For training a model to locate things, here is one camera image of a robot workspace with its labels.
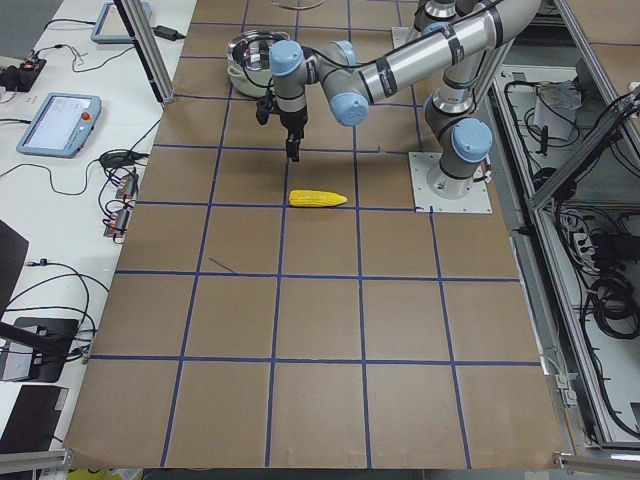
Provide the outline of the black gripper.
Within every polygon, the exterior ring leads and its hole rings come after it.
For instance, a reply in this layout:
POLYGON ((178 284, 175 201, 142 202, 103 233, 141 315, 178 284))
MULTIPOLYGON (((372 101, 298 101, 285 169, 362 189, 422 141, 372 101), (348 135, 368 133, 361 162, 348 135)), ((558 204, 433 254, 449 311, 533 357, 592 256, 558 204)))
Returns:
POLYGON ((286 157, 288 161, 300 160, 300 143, 304 138, 304 128, 307 124, 307 108, 303 107, 294 112, 279 110, 281 125, 287 130, 285 140, 286 157))

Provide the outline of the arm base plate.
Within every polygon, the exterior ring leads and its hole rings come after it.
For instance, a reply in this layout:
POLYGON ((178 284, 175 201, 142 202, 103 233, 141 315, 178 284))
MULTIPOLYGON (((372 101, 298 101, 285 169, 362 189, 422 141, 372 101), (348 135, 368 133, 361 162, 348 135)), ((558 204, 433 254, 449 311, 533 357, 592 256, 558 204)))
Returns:
POLYGON ((485 172, 480 164, 471 178, 457 180, 440 169, 439 152, 410 152, 409 170, 418 213, 491 214, 485 172))
POLYGON ((406 43, 421 36, 421 33, 414 27, 392 27, 391 28, 393 48, 399 48, 406 43))

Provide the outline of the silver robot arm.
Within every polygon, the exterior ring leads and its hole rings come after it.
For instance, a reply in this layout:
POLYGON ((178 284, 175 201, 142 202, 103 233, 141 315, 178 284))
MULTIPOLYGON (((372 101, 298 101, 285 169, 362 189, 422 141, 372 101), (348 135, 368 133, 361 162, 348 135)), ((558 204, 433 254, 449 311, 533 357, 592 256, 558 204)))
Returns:
POLYGON ((442 84, 424 108, 442 153, 426 179, 439 197, 462 198, 493 143, 489 127, 470 114, 472 103, 481 96, 476 85, 483 75, 496 71, 496 56, 530 24, 539 8, 537 1, 422 1, 415 37, 362 64, 347 41, 320 48, 278 41, 269 51, 272 82, 257 103, 256 119, 266 124, 270 116, 279 117, 287 131, 287 158, 296 162, 308 121, 307 86, 319 84, 336 121, 355 127, 376 102, 440 71, 442 84))
POLYGON ((473 11, 478 0, 419 0, 413 31, 421 34, 429 25, 462 18, 473 11))

